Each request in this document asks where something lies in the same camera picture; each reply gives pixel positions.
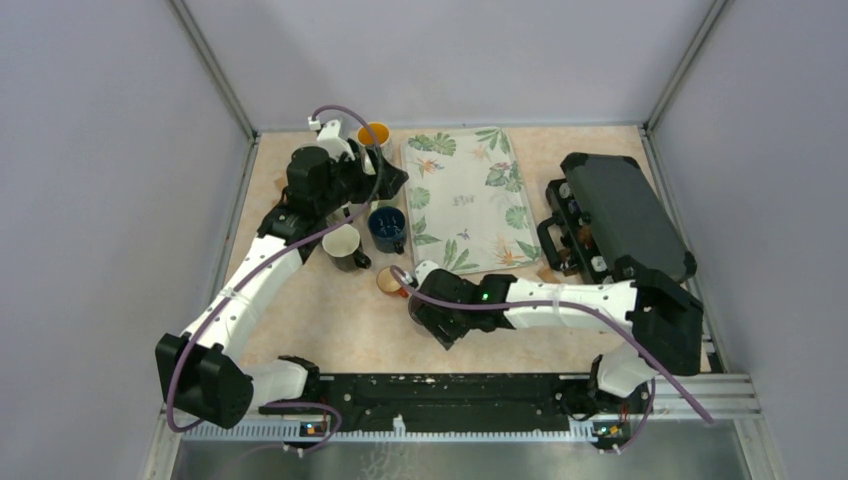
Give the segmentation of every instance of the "black mug handle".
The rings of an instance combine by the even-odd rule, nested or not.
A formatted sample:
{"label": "black mug handle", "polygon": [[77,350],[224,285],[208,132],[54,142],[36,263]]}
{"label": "black mug handle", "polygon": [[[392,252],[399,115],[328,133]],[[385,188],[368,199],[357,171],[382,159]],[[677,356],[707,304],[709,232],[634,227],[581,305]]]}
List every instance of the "black mug handle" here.
{"label": "black mug handle", "polygon": [[353,252],[353,263],[359,268],[371,268],[371,259],[360,250]]}
{"label": "black mug handle", "polygon": [[559,258],[559,253],[554,246],[554,240],[551,238],[551,233],[548,232],[548,227],[554,225],[562,225],[557,221],[556,216],[544,220],[536,227],[536,235],[539,236],[539,243],[542,244],[542,251],[545,252],[545,258],[548,260],[548,265],[554,270],[562,271],[562,259]]}

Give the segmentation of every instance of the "dark blue mug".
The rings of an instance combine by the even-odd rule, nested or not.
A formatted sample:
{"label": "dark blue mug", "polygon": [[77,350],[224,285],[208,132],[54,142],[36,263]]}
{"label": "dark blue mug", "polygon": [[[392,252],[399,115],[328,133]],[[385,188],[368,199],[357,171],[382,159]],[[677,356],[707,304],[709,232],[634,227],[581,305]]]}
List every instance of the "dark blue mug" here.
{"label": "dark blue mug", "polygon": [[395,207],[380,207],[368,217],[368,230],[377,250],[403,253],[406,243],[406,216]]}

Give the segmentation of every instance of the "toolbox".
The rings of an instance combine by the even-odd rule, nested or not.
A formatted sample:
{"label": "toolbox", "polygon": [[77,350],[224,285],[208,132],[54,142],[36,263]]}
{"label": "toolbox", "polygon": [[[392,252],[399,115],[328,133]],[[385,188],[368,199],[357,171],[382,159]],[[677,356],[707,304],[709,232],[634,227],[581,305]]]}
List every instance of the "toolbox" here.
{"label": "toolbox", "polygon": [[[632,157],[571,153],[560,164],[565,179],[548,184],[552,215],[537,232],[551,268],[578,270],[586,283],[632,278],[634,262],[675,282],[695,274],[686,248]],[[564,248],[550,235],[558,226]]]}

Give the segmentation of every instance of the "table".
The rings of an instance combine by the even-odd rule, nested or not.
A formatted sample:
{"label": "table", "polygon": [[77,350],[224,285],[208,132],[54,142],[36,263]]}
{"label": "table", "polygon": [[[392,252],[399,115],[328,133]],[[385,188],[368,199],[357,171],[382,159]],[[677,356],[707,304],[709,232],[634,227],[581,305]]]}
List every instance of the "table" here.
{"label": "table", "polygon": [[[395,146],[411,135],[434,129],[395,130]],[[550,216],[544,198],[547,183],[562,178],[559,164],[574,151],[627,155],[650,177],[645,152],[635,126],[507,128],[525,180],[534,221]],[[244,259],[262,218],[278,201],[286,184],[291,153],[314,142],[314,133],[266,133],[250,179],[239,227],[234,238],[228,277]],[[400,165],[396,151],[394,164]],[[405,201],[400,202],[402,210]],[[472,331],[445,351],[424,329],[412,322],[406,300],[389,297],[376,288],[381,268],[397,264],[412,268],[411,247],[401,256],[378,252],[363,215],[354,226],[363,237],[369,270],[342,273],[316,248],[306,264],[283,288],[254,329],[242,365],[265,363],[279,355],[296,355],[335,373],[455,373],[455,372],[588,372],[592,360],[622,340],[604,334],[567,328],[520,331]],[[504,272],[536,279],[538,265]],[[484,274],[469,275],[474,282]],[[578,283],[577,277],[566,279]],[[702,371],[709,371],[702,353]]]}

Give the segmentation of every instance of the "white wall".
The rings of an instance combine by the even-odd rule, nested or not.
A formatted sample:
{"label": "white wall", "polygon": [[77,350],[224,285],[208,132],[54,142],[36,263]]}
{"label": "white wall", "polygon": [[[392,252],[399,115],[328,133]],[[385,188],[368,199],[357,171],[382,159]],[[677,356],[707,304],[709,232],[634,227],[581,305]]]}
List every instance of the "white wall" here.
{"label": "white wall", "polygon": [[845,478],[848,3],[730,8],[660,153],[735,370],[790,478]]}
{"label": "white wall", "polygon": [[189,0],[254,126],[644,121],[711,0]]}
{"label": "white wall", "polygon": [[0,477],[131,479],[246,140],[166,2],[0,6]]}

